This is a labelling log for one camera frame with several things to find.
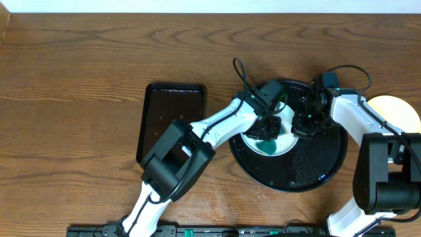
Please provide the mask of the green and yellow sponge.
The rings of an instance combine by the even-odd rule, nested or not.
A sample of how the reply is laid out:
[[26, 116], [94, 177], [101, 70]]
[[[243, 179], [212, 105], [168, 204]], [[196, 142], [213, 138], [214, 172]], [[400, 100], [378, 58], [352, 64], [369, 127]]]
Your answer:
[[256, 142], [255, 144], [256, 150], [261, 155], [267, 155], [267, 156], [277, 156], [278, 155], [278, 146], [275, 140], [262, 140], [259, 142]]

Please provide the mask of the green plate with red smear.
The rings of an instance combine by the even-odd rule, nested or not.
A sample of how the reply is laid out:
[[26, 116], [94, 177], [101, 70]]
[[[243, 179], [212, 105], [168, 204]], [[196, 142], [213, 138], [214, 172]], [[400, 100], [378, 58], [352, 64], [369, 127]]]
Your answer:
[[[282, 129], [280, 131], [280, 134], [276, 139], [273, 139], [277, 143], [277, 146], [278, 146], [277, 156], [279, 156], [279, 155], [283, 155], [284, 153], [287, 153], [290, 149], [292, 149], [297, 143], [299, 138], [298, 136], [294, 135], [291, 132], [291, 127], [292, 127], [291, 123], [294, 116], [294, 111], [288, 105], [286, 105], [285, 108], [280, 113], [276, 114], [275, 116], [280, 117], [282, 119]], [[243, 139], [243, 141], [245, 142], [245, 145], [248, 148], [250, 148], [255, 153], [261, 155], [256, 150], [255, 144], [256, 142], [259, 142], [262, 140], [248, 138], [244, 133], [241, 133], [241, 138]]]

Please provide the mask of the yellow plate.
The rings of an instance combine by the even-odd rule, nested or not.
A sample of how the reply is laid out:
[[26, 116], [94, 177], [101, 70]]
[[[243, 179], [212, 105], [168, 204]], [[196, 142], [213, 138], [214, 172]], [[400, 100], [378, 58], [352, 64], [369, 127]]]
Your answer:
[[404, 132], [420, 133], [420, 117], [406, 101], [390, 95], [380, 95], [370, 99], [368, 104], [388, 123]]

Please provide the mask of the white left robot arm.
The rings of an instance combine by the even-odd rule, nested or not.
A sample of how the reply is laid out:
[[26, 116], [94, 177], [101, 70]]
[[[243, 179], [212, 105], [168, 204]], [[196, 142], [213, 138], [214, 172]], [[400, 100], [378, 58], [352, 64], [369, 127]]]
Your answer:
[[255, 95], [235, 98], [213, 116], [187, 124], [173, 121], [141, 159], [141, 193], [132, 212], [120, 223], [120, 236], [152, 236], [169, 203], [186, 194], [230, 138], [265, 118], [278, 119], [285, 103], [279, 99], [261, 107]]

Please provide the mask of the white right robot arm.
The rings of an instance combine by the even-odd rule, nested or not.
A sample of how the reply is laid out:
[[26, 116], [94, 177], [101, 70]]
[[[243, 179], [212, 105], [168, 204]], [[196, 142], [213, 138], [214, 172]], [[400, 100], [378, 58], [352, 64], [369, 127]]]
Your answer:
[[293, 133], [315, 138], [334, 125], [359, 145], [353, 197], [327, 219], [331, 236], [362, 236], [382, 222], [420, 217], [420, 134], [388, 123], [353, 89], [307, 92], [293, 117]]

